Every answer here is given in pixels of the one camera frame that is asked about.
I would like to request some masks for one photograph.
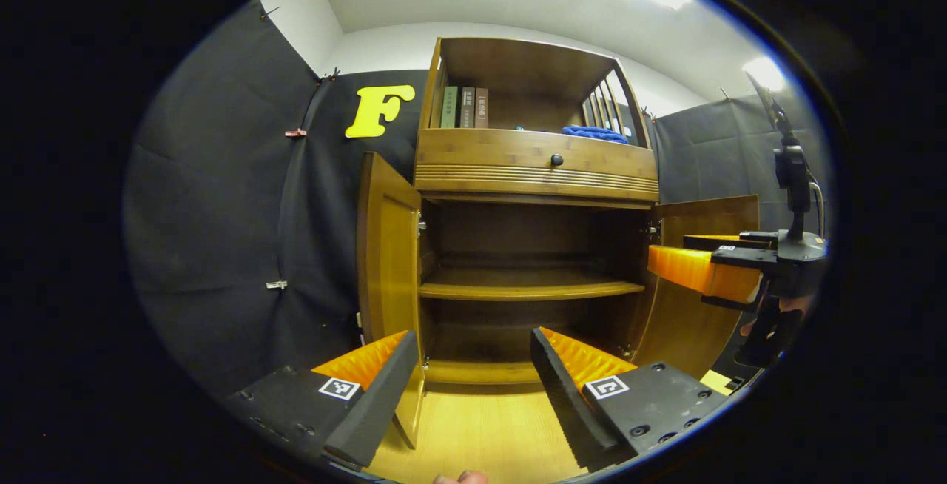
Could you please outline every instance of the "open cabinet door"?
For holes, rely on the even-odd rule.
[[[423,401],[424,356],[417,330],[417,215],[420,194],[379,154],[366,153],[358,214],[359,307],[365,342],[417,332],[419,360],[395,410],[412,448]]]
[[[760,229],[755,195],[654,205],[660,244],[683,247],[684,235],[737,235]],[[733,335],[740,312],[701,302],[701,293],[649,274],[652,308],[641,343],[632,356],[637,365],[667,362],[695,379],[703,378]]]

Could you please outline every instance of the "orange textured pad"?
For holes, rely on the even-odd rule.
[[[402,330],[395,335],[385,336],[377,342],[361,346],[321,366],[314,367],[312,372],[339,380],[348,380],[350,383],[359,383],[362,389],[366,390],[406,334],[407,330]]]
[[[648,271],[703,295],[750,303],[760,286],[760,269],[714,264],[711,255],[711,251],[649,245]]]
[[[741,241],[740,235],[689,235],[689,237],[721,239],[722,241]]]
[[[579,342],[574,338],[560,335],[555,330],[540,326],[545,339],[549,340],[552,349],[555,349],[566,372],[572,377],[579,392],[582,386],[591,380],[603,379],[618,373],[630,372],[637,369],[633,363],[627,363],[619,357],[612,356],[603,350],[595,349],[588,343]]]

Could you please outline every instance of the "cabinet hinge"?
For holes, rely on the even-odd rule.
[[[420,220],[420,212],[417,213],[417,237],[420,238],[420,232],[427,230],[427,224]]]

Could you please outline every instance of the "book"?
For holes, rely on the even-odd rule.
[[[477,129],[486,129],[490,126],[487,117],[487,89],[478,87],[476,89],[476,110],[473,113],[473,126]]]
[[[441,129],[457,127],[457,87],[444,87],[444,106],[440,109]]]
[[[460,126],[474,126],[474,88],[464,86],[460,90]]]

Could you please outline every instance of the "black fabric curtain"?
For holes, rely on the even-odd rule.
[[[832,211],[832,163],[823,130],[804,99],[790,93],[774,93],[801,141],[809,169],[818,179],[825,197],[826,235],[835,222]],[[760,97],[755,94],[721,100],[647,120],[657,155],[661,203],[706,200],[757,194],[760,198],[760,229],[788,229],[792,213],[786,191],[775,178],[772,150],[781,147],[781,134],[767,119]],[[818,233],[815,198],[806,215],[805,230]],[[738,328],[754,319],[744,313]],[[738,329],[713,366],[728,377],[749,379],[752,367],[738,365],[733,356],[745,338]]]
[[[357,345],[361,156],[409,178],[426,72],[317,76],[251,1],[169,77],[133,144],[123,220],[141,304],[222,397]],[[359,87],[411,84],[385,135],[346,140]],[[285,131],[308,130],[291,140]],[[266,283],[286,280],[286,289]]]

